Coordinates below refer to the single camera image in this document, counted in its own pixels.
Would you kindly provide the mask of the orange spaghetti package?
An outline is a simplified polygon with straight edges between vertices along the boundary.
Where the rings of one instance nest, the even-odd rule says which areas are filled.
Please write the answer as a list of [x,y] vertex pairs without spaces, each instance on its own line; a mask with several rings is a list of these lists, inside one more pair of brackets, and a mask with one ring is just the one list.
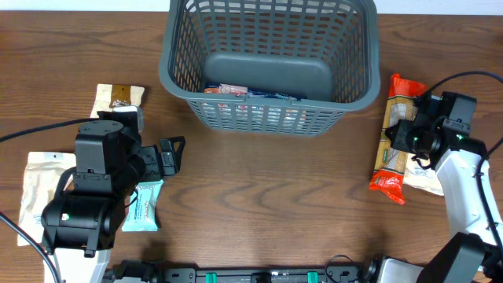
[[405,125],[409,126],[413,122],[417,114],[414,99],[422,95],[427,88],[423,83],[404,79],[399,74],[391,76],[383,129],[369,189],[380,191],[401,205],[406,202],[402,185],[408,152],[395,148],[396,145],[406,145],[403,141],[406,134],[401,133],[400,123],[405,120]]

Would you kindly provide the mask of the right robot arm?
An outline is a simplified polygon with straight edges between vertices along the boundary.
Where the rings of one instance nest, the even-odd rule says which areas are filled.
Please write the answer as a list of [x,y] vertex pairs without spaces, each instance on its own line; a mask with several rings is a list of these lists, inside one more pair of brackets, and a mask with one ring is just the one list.
[[470,282],[478,271],[502,280],[502,219],[483,141],[470,138],[476,99],[453,92],[415,98],[414,120],[386,129],[393,149],[429,160],[441,184],[451,238],[425,266],[384,259],[378,282]]

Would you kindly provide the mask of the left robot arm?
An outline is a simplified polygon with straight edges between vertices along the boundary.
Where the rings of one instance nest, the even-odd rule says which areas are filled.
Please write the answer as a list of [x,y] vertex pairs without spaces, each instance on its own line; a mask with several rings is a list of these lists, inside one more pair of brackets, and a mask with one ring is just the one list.
[[181,167],[185,138],[141,141],[142,111],[99,112],[79,127],[76,165],[66,170],[42,211],[42,246],[61,282],[102,280],[126,218],[126,198],[141,182],[161,181]]

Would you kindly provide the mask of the beige powder bag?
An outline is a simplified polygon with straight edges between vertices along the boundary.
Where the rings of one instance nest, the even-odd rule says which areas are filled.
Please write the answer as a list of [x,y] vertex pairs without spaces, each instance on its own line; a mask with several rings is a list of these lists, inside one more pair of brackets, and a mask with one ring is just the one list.
[[416,161],[412,160],[413,154],[407,156],[406,169],[403,183],[415,189],[443,196],[442,186],[432,169],[422,169]]

